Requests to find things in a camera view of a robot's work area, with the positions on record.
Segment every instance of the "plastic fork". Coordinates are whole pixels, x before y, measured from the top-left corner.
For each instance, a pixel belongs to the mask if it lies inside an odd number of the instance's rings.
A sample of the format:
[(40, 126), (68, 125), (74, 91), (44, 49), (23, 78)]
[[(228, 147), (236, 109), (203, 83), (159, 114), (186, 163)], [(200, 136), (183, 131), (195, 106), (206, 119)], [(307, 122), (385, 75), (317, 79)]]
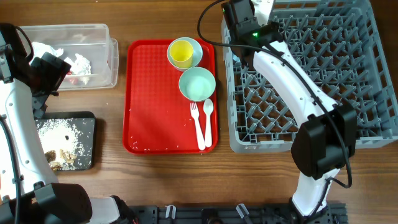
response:
[(196, 103), (191, 103), (191, 116), (193, 120), (195, 120), (195, 127), (197, 129), (197, 140), (198, 140), (198, 147), (200, 150), (205, 150), (205, 139), (203, 138), (203, 134), (200, 129), (199, 123), (199, 109)]

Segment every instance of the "light blue bowl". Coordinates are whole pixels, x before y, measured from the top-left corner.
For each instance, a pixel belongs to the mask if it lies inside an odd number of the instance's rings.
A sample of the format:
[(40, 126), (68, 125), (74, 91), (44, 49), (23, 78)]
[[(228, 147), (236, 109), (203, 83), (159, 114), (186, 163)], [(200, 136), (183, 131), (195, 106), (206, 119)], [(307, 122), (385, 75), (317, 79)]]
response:
[(201, 102), (216, 90), (216, 79), (209, 70), (194, 67), (182, 73), (178, 86), (188, 100)]

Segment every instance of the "red tray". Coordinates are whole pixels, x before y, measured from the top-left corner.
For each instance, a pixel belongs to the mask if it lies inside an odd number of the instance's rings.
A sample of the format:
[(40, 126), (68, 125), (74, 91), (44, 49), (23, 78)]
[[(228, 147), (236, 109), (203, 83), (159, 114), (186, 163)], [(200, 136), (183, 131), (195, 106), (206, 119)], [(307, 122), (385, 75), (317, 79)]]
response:
[[(167, 47), (173, 40), (138, 40), (127, 53), (126, 102), (123, 146), (135, 155), (196, 154), (212, 151), (218, 142), (217, 97), (211, 114), (213, 145), (198, 148), (190, 101), (178, 88), (182, 72), (167, 60)], [(215, 76), (215, 53), (211, 44), (197, 39), (203, 49), (199, 67)], [(200, 126), (205, 135), (206, 115), (198, 103)]]

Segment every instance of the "plastic bin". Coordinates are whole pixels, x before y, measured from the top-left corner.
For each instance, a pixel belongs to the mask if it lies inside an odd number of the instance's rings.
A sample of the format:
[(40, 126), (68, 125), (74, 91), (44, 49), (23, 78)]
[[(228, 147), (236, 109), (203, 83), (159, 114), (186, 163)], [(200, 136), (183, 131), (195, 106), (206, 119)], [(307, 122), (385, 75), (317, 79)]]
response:
[[(64, 49), (61, 59), (69, 57), (75, 61), (75, 54), (80, 54), (91, 62), (91, 75), (67, 75), (60, 90), (112, 88), (116, 85), (119, 70), (118, 42), (109, 36), (107, 25), (76, 24), (21, 28), (31, 42), (47, 44), (55, 50)], [(83, 77), (90, 78), (87, 84), (79, 79)]]
[[(308, 76), (338, 103), (354, 106), (356, 148), (382, 147), (398, 139), (398, 104), (368, 0), (277, 0), (270, 20), (279, 22)], [(221, 28), (227, 43), (225, 21)], [(229, 47), (223, 53), (232, 150), (289, 150), (298, 127), (284, 101), (261, 74), (243, 70)]]

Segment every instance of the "white crumbs on tray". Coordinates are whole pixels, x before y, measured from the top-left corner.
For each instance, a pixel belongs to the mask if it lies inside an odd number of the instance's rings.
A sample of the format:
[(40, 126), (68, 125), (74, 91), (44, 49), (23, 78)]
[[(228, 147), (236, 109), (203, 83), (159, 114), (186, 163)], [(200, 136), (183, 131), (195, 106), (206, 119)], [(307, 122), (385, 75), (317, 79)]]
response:
[(61, 164), (63, 170), (74, 170), (76, 167), (69, 164), (61, 157), (61, 150), (64, 153), (83, 156), (85, 148), (78, 141), (78, 136), (82, 133), (76, 125), (70, 125), (68, 121), (72, 119), (49, 119), (39, 129), (38, 134), (42, 143), (44, 153), (54, 151), (55, 160)]

